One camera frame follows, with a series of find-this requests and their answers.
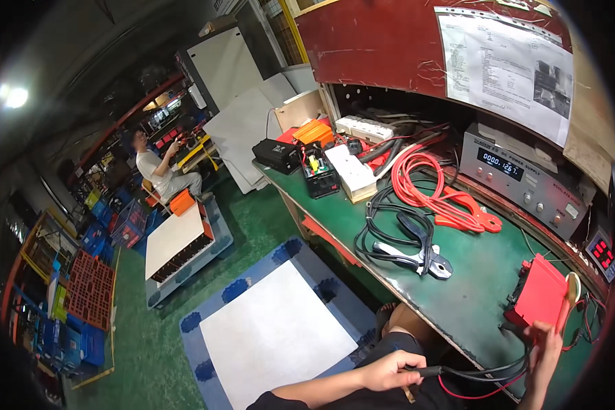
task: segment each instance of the human arm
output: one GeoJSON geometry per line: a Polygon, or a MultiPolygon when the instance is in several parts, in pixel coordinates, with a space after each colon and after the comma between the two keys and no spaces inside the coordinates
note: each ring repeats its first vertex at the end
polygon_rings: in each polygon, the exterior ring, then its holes
{"type": "Polygon", "coordinates": [[[555,326],[535,321],[524,334],[535,340],[536,344],[529,357],[529,372],[526,377],[526,393],[517,410],[540,410],[544,404],[547,388],[551,381],[561,349],[563,338],[555,326]]]}
{"type": "Polygon", "coordinates": [[[177,142],[172,142],[171,145],[168,147],[168,150],[164,154],[164,158],[162,159],[162,163],[159,164],[157,166],[157,168],[155,168],[155,170],[153,171],[153,175],[165,176],[165,174],[170,169],[169,166],[168,166],[168,162],[170,161],[171,157],[176,152],[178,152],[179,149],[180,149],[180,144],[178,144],[177,142]]]}
{"type": "Polygon", "coordinates": [[[418,372],[400,371],[405,365],[426,367],[426,358],[397,350],[364,367],[321,379],[289,384],[271,392],[279,398],[303,401],[309,408],[314,409],[362,388],[382,392],[410,384],[421,384],[424,378],[418,372]]]}

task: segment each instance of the man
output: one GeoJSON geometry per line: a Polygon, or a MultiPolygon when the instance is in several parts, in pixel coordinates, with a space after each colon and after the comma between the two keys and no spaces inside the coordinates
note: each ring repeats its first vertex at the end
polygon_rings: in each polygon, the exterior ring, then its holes
{"type": "MultiPolygon", "coordinates": [[[[376,347],[354,370],[277,387],[248,410],[330,409],[463,409],[464,402],[446,393],[437,377],[427,379],[405,365],[426,367],[425,351],[437,341],[434,331],[404,304],[386,304],[377,313],[376,347]]],[[[517,410],[540,410],[556,370],[563,339],[554,326],[536,321],[524,334],[535,341],[529,359],[526,392],[517,410]]],[[[450,378],[449,391],[457,393],[450,378]]]]}
{"type": "Polygon", "coordinates": [[[203,178],[200,174],[177,175],[168,166],[171,157],[180,149],[179,143],[173,142],[168,147],[162,160],[148,149],[148,136],[142,131],[136,131],[134,135],[131,135],[130,144],[137,152],[136,163],[141,176],[153,184],[162,202],[169,202],[175,194],[187,187],[189,187],[189,193],[194,198],[202,199],[203,178]]]}

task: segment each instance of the green workbench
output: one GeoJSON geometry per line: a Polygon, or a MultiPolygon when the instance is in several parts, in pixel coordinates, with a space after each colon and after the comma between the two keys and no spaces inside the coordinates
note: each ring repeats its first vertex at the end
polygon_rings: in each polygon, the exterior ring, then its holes
{"type": "MultiPolygon", "coordinates": [[[[351,204],[343,190],[313,200],[308,195],[301,173],[284,175],[255,161],[253,163],[278,189],[306,239],[307,232],[300,225],[304,214],[355,255],[353,238],[365,222],[365,202],[351,204]]],[[[379,184],[379,188],[384,186],[384,182],[379,184]]],[[[506,297],[516,288],[522,261],[533,258],[522,231],[507,219],[497,216],[503,223],[498,234],[471,234],[435,226],[433,243],[440,246],[440,254],[451,262],[454,269],[453,275],[446,281],[437,280],[431,275],[419,276],[391,262],[369,261],[356,255],[372,275],[454,348],[474,365],[486,369],[505,365],[524,353],[522,341],[510,332],[501,332],[498,326],[505,322],[503,311],[507,305],[506,297]]],[[[398,227],[394,212],[379,211],[374,220],[386,233],[405,236],[398,227]]],[[[533,236],[528,235],[528,238],[534,252],[544,255],[548,251],[533,236]]],[[[368,241],[371,248],[371,234],[368,241]]],[[[409,255],[416,253],[416,248],[409,249],[395,243],[392,246],[409,255]]],[[[559,257],[562,255],[549,253],[547,256],[549,259],[559,257]]],[[[561,262],[553,264],[563,275],[570,270],[561,262]]],[[[569,345],[580,321],[581,315],[574,311],[565,332],[565,345],[569,345]]],[[[555,407],[565,398],[590,351],[591,344],[581,339],[569,352],[562,353],[549,385],[545,407],[555,407]]],[[[523,396],[524,379],[508,387],[516,398],[523,396]]]]}

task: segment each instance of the digital display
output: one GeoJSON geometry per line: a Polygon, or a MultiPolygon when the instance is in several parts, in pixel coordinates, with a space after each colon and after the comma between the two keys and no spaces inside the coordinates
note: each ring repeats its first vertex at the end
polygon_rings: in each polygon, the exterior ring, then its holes
{"type": "Polygon", "coordinates": [[[504,174],[507,174],[518,181],[521,181],[521,177],[524,175],[524,170],[522,168],[517,167],[512,162],[504,160],[499,155],[484,150],[483,148],[478,149],[477,159],[479,161],[483,161],[491,167],[503,171],[504,174]]]}
{"type": "Polygon", "coordinates": [[[598,237],[597,242],[591,247],[588,247],[588,250],[592,252],[592,255],[597,258],[597,261],[604,269],[608,269],[608,267],[615,261],[611,247],[609,247],[606,241],[601,239],[601,237],[598,237]]]}

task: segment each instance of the black inverter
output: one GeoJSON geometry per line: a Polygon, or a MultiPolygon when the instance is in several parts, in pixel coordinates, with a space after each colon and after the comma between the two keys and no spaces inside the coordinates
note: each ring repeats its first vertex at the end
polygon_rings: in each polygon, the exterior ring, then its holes
{"type": "Polygon", "coordinates": [[[294,172],[301,163],[293,143],[267,138],[253,147],[253,153],[257,162],[285,175],[294,172]]]}

